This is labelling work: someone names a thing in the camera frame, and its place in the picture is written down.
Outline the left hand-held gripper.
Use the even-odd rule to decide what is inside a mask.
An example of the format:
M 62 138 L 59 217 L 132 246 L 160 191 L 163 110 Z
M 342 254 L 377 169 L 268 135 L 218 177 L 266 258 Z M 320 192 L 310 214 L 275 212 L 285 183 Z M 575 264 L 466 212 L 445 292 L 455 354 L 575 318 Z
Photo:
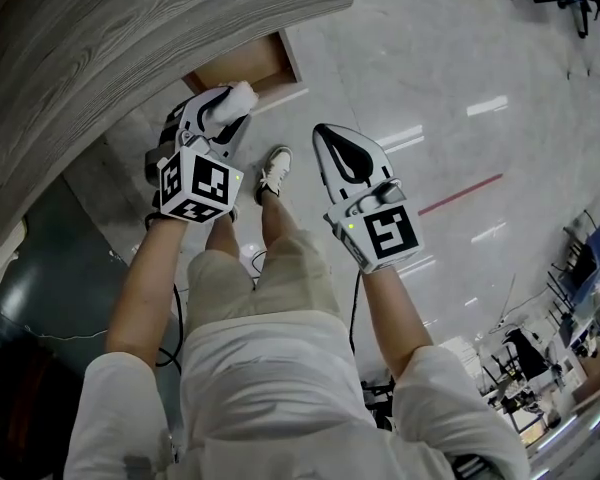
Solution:
M 216 87 L 179 104 L 168 115 L 167 139 L 145 154 L 145 178 L 156 188 L 153 206 L 160 214 L 205 224 L 233 209 L 243 173 L 227 158 L 235 156 L 251 116 L 231 124 L 216 119 L 231 90 Z M 201 132 L 216 128 L 211 139 Z

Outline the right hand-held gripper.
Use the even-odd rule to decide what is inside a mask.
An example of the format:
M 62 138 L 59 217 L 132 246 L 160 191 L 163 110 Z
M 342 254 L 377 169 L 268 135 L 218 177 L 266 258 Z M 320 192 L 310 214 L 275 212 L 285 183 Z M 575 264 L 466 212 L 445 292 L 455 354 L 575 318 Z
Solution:
M 383 148 L 353 129 L 325 123 L 314 127 L 312 140 L 323 184 L 336 203 L 324 219 L 359 270 L 373 273 L 420 252 L 418 212 L 399 179 L 390 178 Z

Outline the white cylindrical object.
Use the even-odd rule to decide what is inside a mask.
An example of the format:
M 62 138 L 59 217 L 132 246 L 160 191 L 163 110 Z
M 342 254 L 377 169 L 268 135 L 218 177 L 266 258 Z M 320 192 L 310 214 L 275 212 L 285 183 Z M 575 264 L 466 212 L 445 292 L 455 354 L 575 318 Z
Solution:
M 247 116 L 257 105 L 259 96 L 247 81 L 228 86 L 226 96 L 214 103 L 209 111 L 208 120 L 218 126 L 228 126 L 239 118 Z

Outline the wooden drawer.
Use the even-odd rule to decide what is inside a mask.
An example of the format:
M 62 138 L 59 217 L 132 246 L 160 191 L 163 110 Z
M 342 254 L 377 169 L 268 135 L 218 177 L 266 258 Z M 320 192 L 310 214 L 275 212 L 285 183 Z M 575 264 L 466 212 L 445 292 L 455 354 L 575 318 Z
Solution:
M 309 92 L 285 30 L 221 54 L 195 68 L 182 80 L 194 94 L 246 81 L 259 96 L 253 115 L 262 114 Z

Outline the person's left forearm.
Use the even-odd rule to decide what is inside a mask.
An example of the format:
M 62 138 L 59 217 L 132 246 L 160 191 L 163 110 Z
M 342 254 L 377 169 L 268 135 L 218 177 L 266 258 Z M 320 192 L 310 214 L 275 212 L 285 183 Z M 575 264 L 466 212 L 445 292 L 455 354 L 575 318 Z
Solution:
M 187 223 L 156 219 L 127 272 L 106 335 L 108 353 L 123 352 L 156 365 L 171 315 L 173 284 Z

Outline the person's right forearm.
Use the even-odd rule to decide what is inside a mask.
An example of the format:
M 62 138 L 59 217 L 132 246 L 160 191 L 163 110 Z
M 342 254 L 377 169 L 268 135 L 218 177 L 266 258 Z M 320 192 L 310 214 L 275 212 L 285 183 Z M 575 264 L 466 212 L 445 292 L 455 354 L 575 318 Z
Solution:
M 395 380 L 415 352 L 433 341 L 393 267 L 362 275 L 376 341 Z

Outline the person's right white shoe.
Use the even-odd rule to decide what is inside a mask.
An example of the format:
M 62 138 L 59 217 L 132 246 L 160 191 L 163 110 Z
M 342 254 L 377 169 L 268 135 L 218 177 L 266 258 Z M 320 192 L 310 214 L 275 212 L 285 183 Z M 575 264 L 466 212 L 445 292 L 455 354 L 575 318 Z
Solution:
M 283 182 L 291 170 L 292 159 L 292 151 L 287 146 L 279 146 L 270 153 L 254 191 L 254 199 L 259 206 L 262 205 L 265 192 L 280 196 Z

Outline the person's right leg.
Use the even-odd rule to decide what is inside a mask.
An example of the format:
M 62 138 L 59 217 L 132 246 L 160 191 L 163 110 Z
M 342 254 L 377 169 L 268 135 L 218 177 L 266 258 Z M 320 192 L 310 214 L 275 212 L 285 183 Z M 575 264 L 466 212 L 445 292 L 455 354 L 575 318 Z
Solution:
M 261 209 L 262 237 L 267 249 L 279 240 L 302 235 L 278 195 L 265 190 L 261 194 Z

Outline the person's leg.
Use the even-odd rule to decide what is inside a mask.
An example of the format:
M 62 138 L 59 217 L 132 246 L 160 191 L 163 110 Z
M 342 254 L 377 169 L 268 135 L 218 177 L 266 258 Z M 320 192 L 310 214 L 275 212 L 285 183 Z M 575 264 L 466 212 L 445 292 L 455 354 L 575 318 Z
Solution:
M 302 235 L 278 195 L 265 190 L 261 194 L 261 209 L 262 237 L 267 249 L 279 240 Z
M 233 220 L 229 214 L 214 221 L 206 240 L 205 249 L 224 252 L 236 259 L 240 257 L 240 247 L 236 240 Z

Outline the person's left leg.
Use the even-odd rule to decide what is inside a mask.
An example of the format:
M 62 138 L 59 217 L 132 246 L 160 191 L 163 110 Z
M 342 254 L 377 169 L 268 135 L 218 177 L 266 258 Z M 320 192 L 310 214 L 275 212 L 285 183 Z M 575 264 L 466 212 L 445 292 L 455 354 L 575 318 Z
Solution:
M 229 214 L 214 221 L 206 240 L 205 249 L 224 252 L 236 259 L 240 257 L 240 247 L 236 240 L 233 220 Z

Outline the grey wooden hutch desk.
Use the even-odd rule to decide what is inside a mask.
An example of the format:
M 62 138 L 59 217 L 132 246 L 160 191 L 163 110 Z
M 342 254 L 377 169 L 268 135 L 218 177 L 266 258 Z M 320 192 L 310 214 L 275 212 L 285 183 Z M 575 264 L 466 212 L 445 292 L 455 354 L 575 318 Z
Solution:
M 0 243 L 104 131 L 211 59 L 353 0 L 0 0 Z

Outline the dark green rug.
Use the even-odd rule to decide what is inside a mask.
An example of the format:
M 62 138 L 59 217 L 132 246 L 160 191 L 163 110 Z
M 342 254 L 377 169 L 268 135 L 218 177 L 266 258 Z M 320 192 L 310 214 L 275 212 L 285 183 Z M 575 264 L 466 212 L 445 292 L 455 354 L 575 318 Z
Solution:
M 127 265 L 64 180 L 25 225 L 0 282 L 0 480 L 64 480 L 85 370 L 105 350 Z

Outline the person's white shirt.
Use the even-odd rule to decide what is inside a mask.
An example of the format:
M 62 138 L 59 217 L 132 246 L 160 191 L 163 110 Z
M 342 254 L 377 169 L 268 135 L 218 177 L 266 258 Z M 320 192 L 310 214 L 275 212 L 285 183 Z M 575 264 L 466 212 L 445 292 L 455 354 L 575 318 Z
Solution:
M 152 369 L 124 352 L 86 369 L 64 480 L 529 480 L 514 430 L 458 358 L 418 349 L 393 396 L 396 428 L 366 409 L 347 331 L 294 311 L 207 324 L 188 337 L 184 452 L 171 451 Z

